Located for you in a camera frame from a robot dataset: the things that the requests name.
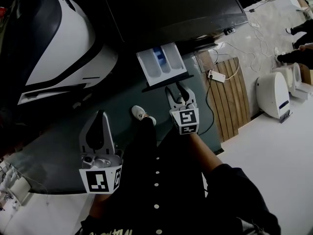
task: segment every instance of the cardboard box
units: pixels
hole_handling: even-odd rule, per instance
[[[299,64],[302,83],[313,85],[313,70],[307,66]]]
[[[298,0],[298,3],[302,10],[306,10],[309,8],[309,5],[307,4],[307,2],[305,2],[305,0]]]

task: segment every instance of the power strip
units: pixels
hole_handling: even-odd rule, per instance
[[[219,81],[219,82],[225,82],[225,75],[218,73],[216,71],[210,70],[208,74],[208,78]]]

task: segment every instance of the concrete floor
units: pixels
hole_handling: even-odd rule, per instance
[[[256,8],[260,4],[262,3],[259,2],[254,4],[251,7],[246,8],[245,11]],[[246,14],[251,24],[256,24],[256,20],[260,23],[260,31],[264,35],[264,41],[268,44],[268,56],[274,54],[275,47],[278,47],[281,51],[285,52],[292,51],[291,43],[295,42],[304,34],[299,33],[296,36],[292,36],[285,31],[286,27],[295,27],[305,21],[303,13],[296,11],[296,8],[291,4],[290,0],[275,0],[267,2],[257,8],[255,12],[247,12]],[[256,37],[254,29],[247,23],[241,26],[234,34],[224,36],[217,42],[228,42],[245,52],[255,53],[256,59],[253,61],[252,67],[256,71],[260,69],[261,63],[263,62],[260,71],[254,72],[250,68],[250,64],[254,58],[253,54],[244,54],[228,44],[224,44],[224,46],[218,50],[218,53],[234,53],[239,57],[247,88],[250,113],[251,116],[256,115],[259,112],[255,92],[256,80],[262,74],[270,73],[273,66],[273,57],[266,58],[261,53],[261,41]],[[262,42],[262,48],[263,53],[266,53],[267,49],[264,42]],[[212,60],[215,61],[217,56],[212,54],[214,52],[210,53]],[[229,58],[228,55],[219,56],[219,62]],[[277,66],[280,66],[280,64],[274,61],[274,68]]]

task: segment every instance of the electrical cable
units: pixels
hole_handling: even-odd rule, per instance
[[[246,10],[245,10],[245,12],[253,12],[255,9],[259,8],[260,6],[262,6],[262,5],[266,4],[267,2],[272,2],[272,1],[275,1],[275,0],[267,0],[266,2],[264,2],[264,3],[260,4],[259,6],[257,6],[257,7],[255,7],[255,8],[253,8],[253,9],[250,9],[250,10],[248,10],[248,11],[246,11]]]
[[[215,50],[215,49],[213,49],[213,50],[217,53],[217,58],[216,58],[216,60],[214,62],[214,64],[217,64],[217,60],[219,59],[219,53],[217,52],[217,50]]]
[[[273,56],[273,55],[268,56],[268,44],[267,44],[267,42],[264,41],[264,35],[263,35],[263,33],[260,31],[260,30],[261,30],[261,24],[259,23],[258,20],[256,20],[255,17],[252,17],[252,18],[253,18],[253,19],[257,22],[257,24],[260,26],[260,29],[258,29],[257,27],[254,27],[254,26],[250,23],[250,21],[248,21],[249,25],[254,29],[254,34],[255,34],[255,36],[257,37],[258,40],[261,41],[261,42],[260,42],[261,53],[265,56],[265,58],[273,57],[273,65],[272,65],[272,68],[271,68],[271,70],[272,70],[273,67],[274,67],[274,64],[275,64],[274,56]],[[264,43],[266,44],[266,53],[263,52],[262,42],[264,42]],[[260,68],[259,68],[258,70],[255,70],[255,69],[253,68],[253,66],[252,66],[254,60],[256,59],[255,53],[253,53],[253,52],[245,52],[245,51],[243,51],[243,50],[241,50],[241,49],[235,47],[234,45],[232,45],[232,44],[230,44],[230,43],[228,43],[228,42],[223,42],[222,45],[221,45],[221,47],[220,47],[219,49],[221,49],[224,44],[228,44],[228,45],[232,46],[233,48],[235,48],[236,50],[238,50],[238,51],[240,51],[240,52],[242,52],[242,53],[244,53],[244,54],[252,54],[252,55],[254,56],[254,58],[253,58],[253,60],[252,60],[251,63],[250,63],[250,68],[251,68],[254,72],[259,72],[259,71],[262,69],[262,64],[263,64],[263,61],[264,61],[265,58],[262,59]],[[217,50],[215,50],[215,51],[216,51],[217,54],[214,54],[214,53],[213,53],[213,54],[214,54],[214,55],[218,55],[218,58],[219,58],[219,55],[229,55],[229,56],[235,55],[235,56],[238,57],[238,55],[236,55],[235,53],[218,53]],[[225,80],[229,80],[229,79],[231,79],[234,75],[236,75],[237,72],[238,72],[238,70],[239,70],[239,67],[240,67],[240,61],[239,61],[239,57],[238,57],[238,67],[237,67],[237,69],[236,69],[236,72],[235,72],[231,77],[226,78]]]
[[[207,90],[207,92],[206,92],[206,97],[205,97],[205,102],[206,102],[206,105],[207,105],[207,107],[210,109],[210,111],[211,111],[211,113],[212,113],[212,123],[210,124],[210,126],[209,126],[209,128],[207,128],[207,130],[206,131],[204,131],[204,132],[202,132],[201,134],[199,134],[199,136],[201,136],[201,135],[203,135],[204,133],[206,133],[209,129],[211,129],[211,127],[213,126],[213,124],[214,124],[214,113],[213,113],[213,110],[211,109],[211,107],[210,107],[210,105],[209,105],[209,103],[208,103],[208,101],[207,101],[207,97],[208,97],[208,95],[209,95],[209,91],[210,91],[210,88],[211,88],[211,82],[212,82],[212,78],[210,77],[210,80],[209,80],[209,89]]]
[[[10,217],[9,221],[7,222],[7,224],[6,224],[5,228],[4,228],[3,232],[2,232],[2,233],[3,233],[3,235],[4,235],[5,231],[6,231],[6,228],[8,227],[8,225],[9,225],[9,223],[10,223],[10,221],[11,221],[12,217],[13,217],[13,215],[11,215],[11,217]]]
[[[47,189],[43,184],[37,182],[37,181],[34,180],[34,179],[31,179],[30,177],[27,177],[26,175],[24,175],[23,173],[21,173],[21,172],[20,172],[19,170],[17,170],[16,168],[15,168],[15,170],[16,170],[20,175],[22,175],[23,177],[28,178],[29,180],[34,181],[34,182],[36,182],[38,185],[41,185],[42,187],[45,188],[45,190],[47,191],[47,200],[46,200],[46,204],[49,205],[49,202],[48,202],[49,191],[48,191],[48,189]]]

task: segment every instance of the black pants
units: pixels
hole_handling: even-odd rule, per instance
[[[304,51],[294,50],[285,55],[279,55],[278,61],[283,63],[299,63],[306,65],[310,70],[313,70],[313,50],[305,49]]]
[[[298,49],[300,45],[305,45],[309,43],[313,43],[313,20],[307,20],[305,23],[295,27],[291,28],[291,34],[295,35],[299,32],[306,32],[307,34],[300,37],[295,43],[294,47],[295,49]]]
[[[134,225],[136,221],[130,215],[134,210],[154,213],[155,216],[147,215],[141,222],[154,233],[155,219],[166,224],[175,216],[180,226],[184,222],[198,223],[196,214],[202,213],[205,192],[200,167],[187,150],[186,142],[186,136],[173,128],[157,147],[152,120],[145,117],[140,122],[135,139],[125,150],[120,187],[112,195],[120,206],[119,215],[126,215],[124,220]]]

